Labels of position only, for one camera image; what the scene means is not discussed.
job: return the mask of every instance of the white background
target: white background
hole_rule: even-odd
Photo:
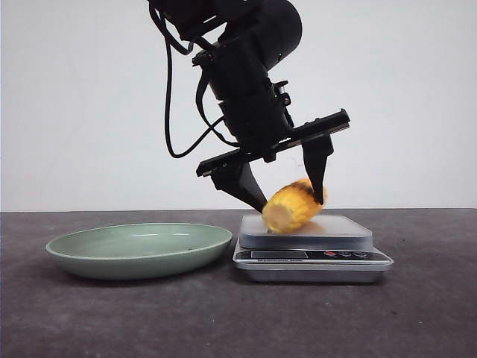
[[[271,73],[296,125],[347,109],[329,207],[476,207],[477,1],[295,0],[303,39]],[[197,178],[228,147],[173,160],[165,49],[139,0],[2,2],[1,204],[19,210],[246,207]],[[204,129],[199,69],[175,56],[172,136]],[[220,111],[209,92],[206,111]],[[253,164],[267,196],[305,175],[300,148]]]

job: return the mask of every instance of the green plate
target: green plate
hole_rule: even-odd
[[[163,277],[217,259],[232,239],[221,227],[202,224],[128,224],[70,233],[46,250],[63,270],[102,280]]]

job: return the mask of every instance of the scale platform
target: scale platform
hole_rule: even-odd
[[[327,283],[376,282],[394,262],[373,247],[370,230],[332,215],[287,235],[268,232],[260,215],[244,216],[233,261],[252,281]]]

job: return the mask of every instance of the table surface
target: table surface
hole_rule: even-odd
[[[327,210],[395,260],[379,284],[249,283],[232,264],[244,210],[4,213],[1,356],[477,357],[477,210]],[[108,282],[59,270],[54,237],[136,222],[234,233],[213,264]]]

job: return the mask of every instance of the yellow corn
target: yellow corn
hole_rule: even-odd
[[[326,201],[326,188],[323,188]],[[300,179],[275,193],[262,211],[265,226],[274,233],[290,233],[318,214],[321,205],[313,196],[312,182]]]

